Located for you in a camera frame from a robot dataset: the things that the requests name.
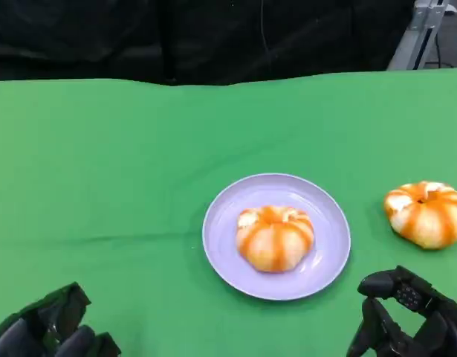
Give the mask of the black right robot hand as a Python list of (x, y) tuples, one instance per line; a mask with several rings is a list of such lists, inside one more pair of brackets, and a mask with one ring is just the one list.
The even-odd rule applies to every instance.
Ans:
[[(377, 271), (357, 288), (366, 297), (363, 320), (347, 350), (347, 356), (457, 356), (457, 303), (431, 283), (403, 266)], [(424, 317), (415, 336), (407, 335), (394, 322), (380, 299), (395, 299)]]

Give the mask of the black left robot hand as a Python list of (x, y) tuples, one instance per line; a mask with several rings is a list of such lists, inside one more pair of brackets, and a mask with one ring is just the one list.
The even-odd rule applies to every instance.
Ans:
[(13, 313), (0, 323), (0, 356), (120, 356), (109, 333), (81, 324), (90, 304), (74, 282)]

